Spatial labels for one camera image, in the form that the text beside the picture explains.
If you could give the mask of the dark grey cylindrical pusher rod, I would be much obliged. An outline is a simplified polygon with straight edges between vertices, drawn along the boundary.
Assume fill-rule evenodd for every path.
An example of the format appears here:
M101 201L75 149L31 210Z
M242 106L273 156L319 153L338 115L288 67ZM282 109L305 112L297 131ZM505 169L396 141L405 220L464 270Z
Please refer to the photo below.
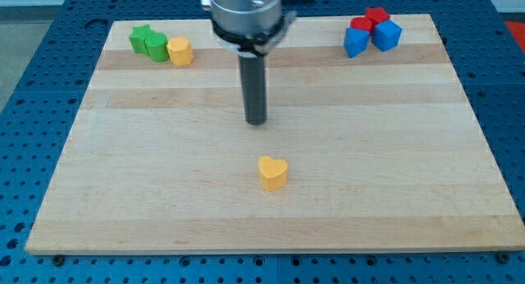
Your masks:
M244 117L252 126L267 120L267 93L264 57L239 57Z

